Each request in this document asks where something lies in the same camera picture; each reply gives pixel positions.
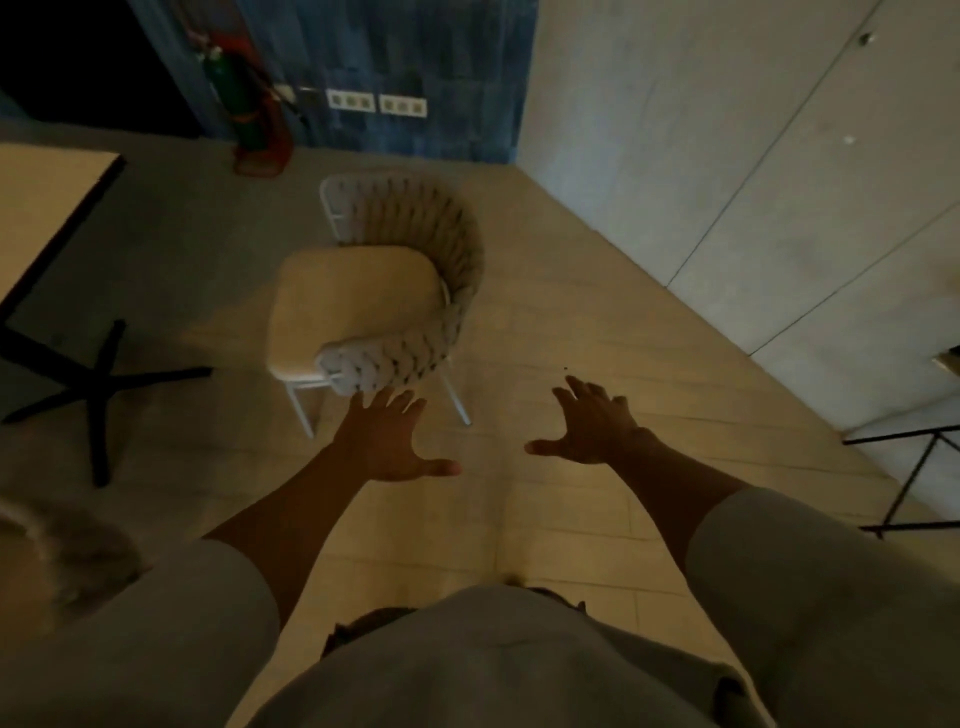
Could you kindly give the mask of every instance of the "green fire extinguisher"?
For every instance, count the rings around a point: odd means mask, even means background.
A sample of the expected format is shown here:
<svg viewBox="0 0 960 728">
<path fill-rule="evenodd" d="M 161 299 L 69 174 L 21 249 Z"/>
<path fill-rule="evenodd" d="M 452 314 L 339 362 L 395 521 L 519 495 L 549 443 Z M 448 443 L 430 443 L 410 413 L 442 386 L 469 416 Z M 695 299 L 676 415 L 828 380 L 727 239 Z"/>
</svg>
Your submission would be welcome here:
<svg viewBox="0 0 960 728">
<path fill-rule="evenodd" d="M 267 149 L 270 142 L 263 127 L 256 92 L 241 63 L 219 46 L 211 47 L 203 56 L 206 77 L 227 110 L 241 148 L 258 152 Z"/>
</svg>

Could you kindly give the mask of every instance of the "black table leg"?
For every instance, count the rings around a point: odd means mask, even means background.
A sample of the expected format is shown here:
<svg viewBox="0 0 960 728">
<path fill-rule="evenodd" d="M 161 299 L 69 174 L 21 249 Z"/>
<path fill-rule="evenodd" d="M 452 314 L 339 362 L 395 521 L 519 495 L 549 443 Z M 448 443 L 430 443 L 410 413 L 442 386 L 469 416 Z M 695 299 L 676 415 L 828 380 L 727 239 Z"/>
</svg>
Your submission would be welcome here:
<svg viewBox="0 0 960 728">
<path fill-rule="evenodd" d="M 97 361 L 90 369 L 21 333 L 0 326 L 0 357 L 26 367 L 39 375 L 47 376 L 66 387 L 62 392 L 10 413 L 3 419 L 3 422 L 5 424 L 23 422 L 41 412 L 63 407 L 76 401 L 85 401 L 90 466 L 93 471 L 93 484 L 98 488 L 103 488 L 110 481 L 110 466 L 107 455 L 107 403 L 109 399 L 122 390 L 149 387 L 152 384 L 167 381 L 194 379 L 210 376 L 213 373 L 213 369 L 210 367 L 193 367 L 174 372 L 149 372 L 139 375 L 111 374 L 120 346 L 120 339 L 123 337 L 126 327 L 127 324 L 121 320 L 113 322 L 106 341 L 97 353 Z"/>
<path fill-rule="evenodd" d="M 910 491 L 910 486 L 913 485 L 914 481 L 917 479 L 917 476 L 920 475 L 920 471 L 924 469 L 927 459 L 930 457 L 930 453 L 933 452 L 933 449 L 936 447 L 937 443 L 944 443 L 945 445 L 953 448 L 954 450 L 960 452 L 960 446 L 950 440 L 948 437 L 944 436 L 945 432 L 957 432 L 960 431 L 960 425 L 951 425 L 947 427 L 930 427 L 927 429 L 913 429 L 908 432 L 894 432 L 889 435 L 877 435 L 875 437 L 859 437 L 853 440 L 844 440 L 844 445 L 866 445 L 867 443 L 882 443 L 888 440 L 903 440 L 909 437 L 920 437 L 922 435 L 930 435 L 930 441 L 926 444 L 923 454 L 920 456 L 920 460 L 917 461 L 917 464 L 913 467 L 913 470 L 910 472 L 909 477 L 907 477 L 906 482 L 903 483 L 903 487 L 900 488 L 900 492 L 897 493 L 897 497 L 894 498 L 894 502 L 891 503 L 890 508 L 887 510 L 886 515 L 883 517 L 883 521 L 876 525 L 861 525 L 860 530 L 867 533 L 873 533 L 881 541 L 883 540 L 883 534 L 889 531 L 943 531 L 953 528 L 960 528 L 960 521 L 929 521 L 929 522 L 916 522 L 916 523 L 893 523 L 894 516 L 897 515 L 897 511 L 900 510 L 900 506 L 903 504 L 903 500 L 906 498 L 907 493 Z"/>
</svg>

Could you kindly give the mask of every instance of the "metal rod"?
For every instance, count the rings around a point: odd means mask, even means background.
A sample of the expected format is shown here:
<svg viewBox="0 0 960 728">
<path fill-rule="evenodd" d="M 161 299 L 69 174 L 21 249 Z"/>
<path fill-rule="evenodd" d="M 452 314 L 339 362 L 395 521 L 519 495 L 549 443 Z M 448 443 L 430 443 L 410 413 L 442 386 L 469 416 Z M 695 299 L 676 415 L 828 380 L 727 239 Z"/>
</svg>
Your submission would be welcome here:
<svg viewBox="0 0 960 728">
<path fill-rule="evenodd" d="M 868 533 L 886 533 L 887 531 L 944 531 L 960 528 L 960 521 L 930 521 L 920 523 L 886 523 L 880 525 L 861 525 L 860 530 Z"/>
<path fill-rule="evenodd" d="M 930 437 L 930 442 L 928 442 L 926 444 L 926 448 L 924 448 L 924 454 L 920 456 L 920 460 L 918 460 L 917 464 L 913 467 L 913 472 L 910 473 L 910 476 L 906 479 L 906 482 L 903 483 L 903 487 L 900 488 L 900 492 L 897 493 L 897 497 L 894 498 L 894 502 L 890 505 L 890 510 L 888 510 L 887 515 L 883 517 L 883 523 L 881 525 L 890 525 L 890 521 L 892 521 L 894 516 L 897 514 L 897 509 L 900 508 L 900 504 L 903 503 L 903 499 L 906 498 L 907 491 L 910 490 L 910 486 L 913 485 L 913 481 L 917 479 L 917 475 L 920 474 L 920 470 L 924 467 L 926 458 L 930 456 L 930 453 L 933 451 L 933 448 L 939 439 L 939 432 Z M 878 538 L 882 539 L 883 530 L 878 530 L 876 535 Z"/>
<path fill-rule="evenodd" d="M 957 445 L 955 442 L 953 442 L 949 438 L 944 437 L 943 435 L 940 436 L 940 442 L 944 443 L 945 445 L 949 445 L 953 449 L 955 449 L 957 452 L 960 452 L 960 445 Z"/>
<path fill-rule="evenodd" d="M 855 440 L 844 440 L 844 445 L 862 445 L 864 443 L 882 443 L 885 440 L 900 440 L 904 437 L 919 437 L 920 435 L 939 435 L 943 432 L 958 432 L 960 425 L 950 427 L 930 427 L 928 429 L 912 429 L 908 432 L 896 432 L 892 435 L 877 435 L 876 437 L 858 437 Z"/>
</svg>

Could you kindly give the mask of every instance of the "white wall plate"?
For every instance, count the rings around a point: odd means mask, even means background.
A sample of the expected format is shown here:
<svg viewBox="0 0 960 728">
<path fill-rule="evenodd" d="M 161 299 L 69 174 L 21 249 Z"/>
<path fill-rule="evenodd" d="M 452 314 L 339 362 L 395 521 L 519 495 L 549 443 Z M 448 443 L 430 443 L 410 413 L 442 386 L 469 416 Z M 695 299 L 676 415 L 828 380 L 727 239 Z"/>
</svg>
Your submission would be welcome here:
<svg viewBox="0 0 960 728">
<path fill-rule="evenodd" d="M 376 113 L 373 94 L 366 91 L 343 91 L 337 88 L 328 88 L 326 90 L 326 102 L 331 109 L 340 111 Z"/>
<path fill-rule="evenodd" d="M 426 118 L 426 99 L 418 96 L 394 96 L 389 93 L 380 94 L 380 113 L 391 113 L 396 116 L 418 116 Z"/>
</svg>

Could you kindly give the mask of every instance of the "white chair leg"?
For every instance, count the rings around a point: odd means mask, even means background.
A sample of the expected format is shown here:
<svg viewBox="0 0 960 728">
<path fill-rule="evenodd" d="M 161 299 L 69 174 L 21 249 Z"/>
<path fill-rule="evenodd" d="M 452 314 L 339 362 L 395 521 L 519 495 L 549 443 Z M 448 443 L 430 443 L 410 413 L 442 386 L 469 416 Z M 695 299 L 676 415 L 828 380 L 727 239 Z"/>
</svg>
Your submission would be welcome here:
<svg viewBox="0 0 960 728">
<path fill-rule="evenodd" d="M 315 433 L 313 431 L 313 425 L 310 424 L 310 420 L 306 416 L 306 412 L 303 411 L 303 405 L 300 404 L 300 398 L 297 396 L 297 387 L 289 382 L 283 382 L 283 386 L 287 388 L 287 395 L 290 397 L 290 401 L 294 404 L 294 409 L 297 411 L 297 417 L 300 419 L 300 424 L 303 425 L 303 430 L 306 432 L 306 436 L 313 440 Z"/>
<path fill-rule="evenodd" d="M 449 378 L 446 376 L 446 372 L 441 370 L 440 378 L 444 381 L 444 387 L 446 387 L 446 393 L 450 395 L 450 398 L 453 400 L 453 406 L 457 408 L 457 412 L 460 414 L 460 419 L 464 421 L 464 425 L 467 427 L 471 426 L 473 422 L 470 420 L 470 415 L 467 414 L 467 409 L 464 407 L 464 404 L 460 401 L 460 398 L 457 396 L 457 391 L 453 388 L 453 385 L 450 383 Z"/>
</svg>

